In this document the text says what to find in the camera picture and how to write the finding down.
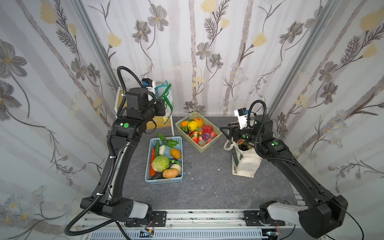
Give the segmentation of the green chips bag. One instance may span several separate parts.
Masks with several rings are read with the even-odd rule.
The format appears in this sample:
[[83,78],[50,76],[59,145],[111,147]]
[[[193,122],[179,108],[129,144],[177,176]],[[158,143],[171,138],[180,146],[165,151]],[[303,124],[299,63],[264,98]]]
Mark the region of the green chips bag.
[[166,124],[171,117],[174,110],[174,101],[171,90],[172,85],[165,81],[164,83],[158,84],[155,87],[155,93],[158,98],[162,98],[165,101],[166,114],[162,117],[163,123]]

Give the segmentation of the black grape bunch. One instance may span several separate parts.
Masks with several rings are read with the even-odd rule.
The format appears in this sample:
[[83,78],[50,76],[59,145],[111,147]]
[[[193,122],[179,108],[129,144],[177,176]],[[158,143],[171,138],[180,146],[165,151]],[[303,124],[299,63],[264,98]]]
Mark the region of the black grape bunch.
[[239,150],[241,150],[241,151],[249,150],[249,146],[247,144],[244,144],[244,143],[238,144],[238,147],[239,147]]

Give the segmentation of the cream canvas grocery bag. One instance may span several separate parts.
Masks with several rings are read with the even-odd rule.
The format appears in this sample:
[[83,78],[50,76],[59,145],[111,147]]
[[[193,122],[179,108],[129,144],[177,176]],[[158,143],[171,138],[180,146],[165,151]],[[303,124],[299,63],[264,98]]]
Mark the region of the cream canvas grocery bag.
[[262,158],[256,153],[254,148],[242,151],[239,145],[227,140],[224,150],[231,152],[232,156],[232,174],[234,176],[254,178],[255,173],[259,169]]

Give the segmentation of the light blue vegetable basket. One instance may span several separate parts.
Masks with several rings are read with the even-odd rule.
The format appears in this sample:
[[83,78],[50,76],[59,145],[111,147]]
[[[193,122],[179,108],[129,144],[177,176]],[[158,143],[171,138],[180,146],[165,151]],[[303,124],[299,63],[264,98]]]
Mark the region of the light blue vegetable basket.
[[[166,139],[174,140],[178,142],[178,144],[175,146],[176,149],[181,151],[182,156],[178,160],[180,162],[180,166],[182,168],[179,175],[177,175],[175,178],[164,178],[162,173],[156,173],[154,177],[150,176],[150,165],[152,160],[152,153],[153,149],[156,146],[156,143],[159,143],[159,146],[162,146],[163,144],[160,141],[160,138],[152,138],[149,143],[149,154],[148,154],[148,160],[147,160],[147,167],[146,167],[146,174],[145,174],[145,181],[150,184],[163,184],[163,183],[173,183],[173,182],[182,182],[183,181],[183,145],[182,145],[182,137],[175,136],[175,137],[166,137]],[[165,157],[173,159],[173,157],[170,154],[171,148],[166,147]]]

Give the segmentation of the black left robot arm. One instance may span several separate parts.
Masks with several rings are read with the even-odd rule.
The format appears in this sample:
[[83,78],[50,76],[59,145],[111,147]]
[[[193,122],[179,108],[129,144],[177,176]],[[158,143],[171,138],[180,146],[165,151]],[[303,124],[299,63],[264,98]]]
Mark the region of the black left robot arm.
[[[107,138],[109,158],[92,195],[82,199],[82,211],[66,226],[64,233],[67,236],[85,235],[111,223],[116,223],[119,229],[122,228],[121,223],[128,222],[147,226],[154,219],[151,205],[123,197],[123,186],[131,158],[147,130],[147,123],[156,116],[166,114],[165,101],[156,98],[129,68],[119,66],[117,74],[123,98]],[[88,212],[108,220],[86,230],[73,231],[72,227]]]

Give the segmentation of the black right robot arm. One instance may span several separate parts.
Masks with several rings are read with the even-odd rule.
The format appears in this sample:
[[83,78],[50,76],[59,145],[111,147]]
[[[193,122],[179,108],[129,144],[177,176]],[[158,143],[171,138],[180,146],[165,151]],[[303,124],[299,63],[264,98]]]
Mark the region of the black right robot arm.
[[311,237],[318,239],[341,227],[344,223],[348,202],[335,196],[322,186],[295,159],[289,147],[274,136],[273,121],[267,116],[266,103],[254,101],[246,109],[237,110],[238,123],[221,127],[229,141],[245,141],[254,146],[257,156],[277,167],[299,192],[304,207],[269,201],[260,205],[256,220],[263,225],[282,221],[301,227]]

